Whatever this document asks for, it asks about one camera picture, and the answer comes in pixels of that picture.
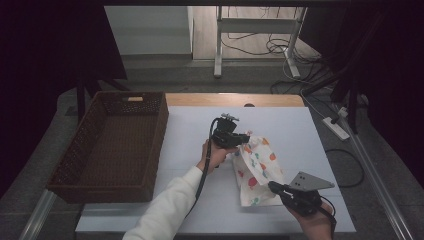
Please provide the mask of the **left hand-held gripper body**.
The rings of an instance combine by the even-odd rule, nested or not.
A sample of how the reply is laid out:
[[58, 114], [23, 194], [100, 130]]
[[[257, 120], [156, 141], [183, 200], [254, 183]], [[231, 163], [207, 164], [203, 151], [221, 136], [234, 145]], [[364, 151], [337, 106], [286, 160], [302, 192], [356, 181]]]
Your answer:
[[240, 144], [239, 138], [234, 133], [237, 127], [236, 121], [238, 118], [231, 116], [228, 113], [223, 113], [217, 119], [217, 126], [212, 134], [212, 140], [221, 148], [234, 148]]

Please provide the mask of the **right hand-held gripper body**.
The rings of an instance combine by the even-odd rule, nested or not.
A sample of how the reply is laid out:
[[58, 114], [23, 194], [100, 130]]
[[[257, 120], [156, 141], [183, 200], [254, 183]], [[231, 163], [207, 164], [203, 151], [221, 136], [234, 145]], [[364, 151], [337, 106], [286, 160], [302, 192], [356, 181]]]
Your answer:
[[302, 171], [287, 185], [289, 188], [285, 192], [291, 194], [292, 199], [282, 202], [301, 216], [310, 216], [318, 211], [322, 204], [319, 190], [335, 187], [332, 182]]

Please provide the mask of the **white fruit-print pants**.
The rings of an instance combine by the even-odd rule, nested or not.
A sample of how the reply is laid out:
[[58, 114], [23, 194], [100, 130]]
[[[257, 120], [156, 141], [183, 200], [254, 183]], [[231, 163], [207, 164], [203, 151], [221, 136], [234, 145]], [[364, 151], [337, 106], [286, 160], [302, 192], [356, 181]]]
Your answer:
[[268, 187], [284, 182], [283, 170], [267, 138], [248, 134], [249, 141], [231, 155], [242, 207], [278, 206], [282, 202]]

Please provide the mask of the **brown wicker basket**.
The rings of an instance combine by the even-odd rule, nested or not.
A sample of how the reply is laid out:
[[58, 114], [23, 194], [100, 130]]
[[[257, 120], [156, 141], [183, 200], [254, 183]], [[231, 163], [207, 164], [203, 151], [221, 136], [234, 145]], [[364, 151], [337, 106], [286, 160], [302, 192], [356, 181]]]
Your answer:
[[163, 92], [99, 92], [46, 188], [70, 204], [153, 199], [168, 122]]

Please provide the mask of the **person's right hand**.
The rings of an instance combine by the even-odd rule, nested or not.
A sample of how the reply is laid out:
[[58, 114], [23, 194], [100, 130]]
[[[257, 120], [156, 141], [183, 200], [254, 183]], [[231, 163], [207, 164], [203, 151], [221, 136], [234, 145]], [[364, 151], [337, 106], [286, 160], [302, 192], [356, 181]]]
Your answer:
[[331, 222], [328, 216], [320, 211], [317, 211], [314, 215], [306, 217], [301, 216], [290, 208], [288, 208], [288, 211], [299, 222], [301, 229], [304, 231], [304, 233], [324, 232], [331, 230]]

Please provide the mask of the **person's left hand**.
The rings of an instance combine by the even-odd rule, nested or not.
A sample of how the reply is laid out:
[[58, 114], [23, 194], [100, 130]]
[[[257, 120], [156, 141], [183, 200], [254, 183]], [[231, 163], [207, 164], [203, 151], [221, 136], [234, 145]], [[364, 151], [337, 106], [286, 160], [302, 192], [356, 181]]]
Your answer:
[[206, 160], [210, 159], [208, 173], [212, 173], [214, 169], [223, 163], [228, 154], [234, 153], [237, 148], [224, 149], [217, 147], [214, 143], [209, 143], [208, 140], [202, 145], [202, 155], [196, 167], [201, 171], [205, 170]]

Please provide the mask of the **white table cover sheet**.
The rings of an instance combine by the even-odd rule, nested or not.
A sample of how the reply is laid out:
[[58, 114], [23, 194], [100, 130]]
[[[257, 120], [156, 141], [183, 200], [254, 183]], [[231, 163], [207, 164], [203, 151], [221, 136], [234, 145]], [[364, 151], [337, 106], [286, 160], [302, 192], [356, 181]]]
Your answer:
[[[336, 181], [310, 111], [306, 107], [177, 107], [169, 119], [160, 154], [155, 194], [184, 175], [201, 154], [213, 119], [228, 113], [239, 119], [236, 130], [251, 130], [270, 142], [284, 181], [300, 171]], [[232, 162], [206, 178], [201, 196], [179, 229], [187, 235], [283, 235], [299, 233], [296, 219], [283, 206], [243, 207]]]

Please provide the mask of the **white power strip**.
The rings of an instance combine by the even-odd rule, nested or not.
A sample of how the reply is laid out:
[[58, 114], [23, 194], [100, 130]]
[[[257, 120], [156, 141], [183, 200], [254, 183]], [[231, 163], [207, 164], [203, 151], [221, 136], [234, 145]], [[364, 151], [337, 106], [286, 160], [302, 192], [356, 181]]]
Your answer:
[[322, 122], [326, 127], [329, 128], [341, 141], [345, 141], [350, 138], [350, 135], [337, 123], [338, 119], [332, 119], [331, 117], [324, 118]]

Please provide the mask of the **black metal stand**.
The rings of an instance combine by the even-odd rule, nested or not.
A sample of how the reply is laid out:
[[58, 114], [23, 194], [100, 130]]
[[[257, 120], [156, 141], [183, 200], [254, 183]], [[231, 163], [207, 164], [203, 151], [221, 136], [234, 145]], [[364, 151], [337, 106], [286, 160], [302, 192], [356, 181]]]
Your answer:
[[358, 107], [358, 81], [355, 77], [354, 70], [352, 67], [346, 66], [340, 71], [334, 73], [331, 77], [314, 84], [312, 87], [308, 87], [305, 90], [301, 90], [300, 94], [302, 97], [306, 97], [332, 83], [336, 82], [335, 88], [330, 94], [332, 102], [341, 102], [345, 97], [348, 97], [348, 116], [347, 122], [350, 130], [354, 133], [358, 133], [356, 119], [357, 119], [357, 107]]
[[85, 92], [88, 92], [90, 97], [93, 97], [102, 88], [99, 84], [100, 81], [112, 86], [113, 88], [121, 91], [129, 91], [129, 88], [119, 83], [117, 80], [101, 76], [99, 79], [94, 77], [84, 76], [82, 73], [77, 74], [76, 78], [76, 95], [77, 95], [77, 113], [78, 121], [81, 121], [86, 112]]

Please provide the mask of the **dark curtain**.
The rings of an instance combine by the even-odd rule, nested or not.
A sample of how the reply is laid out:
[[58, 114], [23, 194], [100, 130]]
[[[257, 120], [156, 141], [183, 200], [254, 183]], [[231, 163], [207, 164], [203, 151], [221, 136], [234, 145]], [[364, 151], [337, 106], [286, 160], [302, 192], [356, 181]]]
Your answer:
[[378, 14], [382, 21], [332, 99], [349, 90], [367, 97], [376, 130], [424, 187], [424, 0], [351, 0], [346, 7], [310, 7], [300, 38], [335, 72], [347, 66]]
[[126, 72], [104, 5], [89, 0], [0, 0], [0, 197], [80, 81]]

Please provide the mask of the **aluminium frame rail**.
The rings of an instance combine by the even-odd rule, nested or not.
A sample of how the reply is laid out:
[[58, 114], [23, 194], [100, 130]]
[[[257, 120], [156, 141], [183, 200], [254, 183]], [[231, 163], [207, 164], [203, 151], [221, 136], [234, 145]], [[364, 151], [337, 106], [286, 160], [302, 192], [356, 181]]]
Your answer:
[[37, 240], [55, 200], [55, 193], [47, 189], [42, 192], [30, 218], [20, 234], [19, 240]]
[[349, 125], [348, 120], [340, 116], [338, 123], [345, 129], [350, 135], [350, 142], [361, 162], [365, 174], [367, 175], [368, 181], [370, 182], [380, 204], [384, 208], [386, 216], [399, 240], [414, 240], [414, 236], [409, 229], [405, 217], [400, 211], [396, 201], [390, 194], [388, 188], [383, 182], [382, 177], [375, 168], [374, 163], [368, 151], [366, 150], [363, 142], [359, 135], [353, 131], [353, 128]]

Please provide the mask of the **white metal desk frame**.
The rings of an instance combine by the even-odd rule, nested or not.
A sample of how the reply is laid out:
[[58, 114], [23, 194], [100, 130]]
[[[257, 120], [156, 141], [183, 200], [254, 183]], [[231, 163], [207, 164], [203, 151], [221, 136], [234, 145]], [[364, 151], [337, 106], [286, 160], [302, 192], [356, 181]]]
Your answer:
[[295, 44], [300, 34], [306, 7], [301, 7], [300, 12], [292, 19], [249, 19], [249, 18], [224, 18], [222, 7], [217, 7], [217, 37], [214, 59], [214, 76], [222, 76], [222, 34], [223, 33], [257, 33], [257, 34], [289, 34], [288, 46], [284, 48], [285, 63], [295, 79], [300, 78], [300, 73], [294, 60]]

